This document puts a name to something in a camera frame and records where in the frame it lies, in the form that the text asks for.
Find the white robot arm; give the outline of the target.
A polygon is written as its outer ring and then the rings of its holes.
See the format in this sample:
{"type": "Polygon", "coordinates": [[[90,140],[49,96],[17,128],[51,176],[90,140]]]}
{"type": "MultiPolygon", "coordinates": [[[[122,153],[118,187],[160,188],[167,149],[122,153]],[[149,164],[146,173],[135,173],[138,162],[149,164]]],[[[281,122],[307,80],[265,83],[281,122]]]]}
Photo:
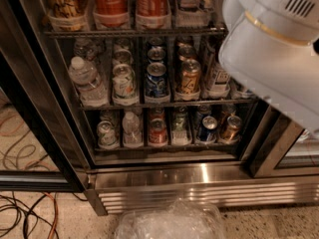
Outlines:
{"type": "Polygon", "coordinates": [[[219,62],[283,114],[319,131],[319,0],[203,0],[228,34],[219,62]]]}

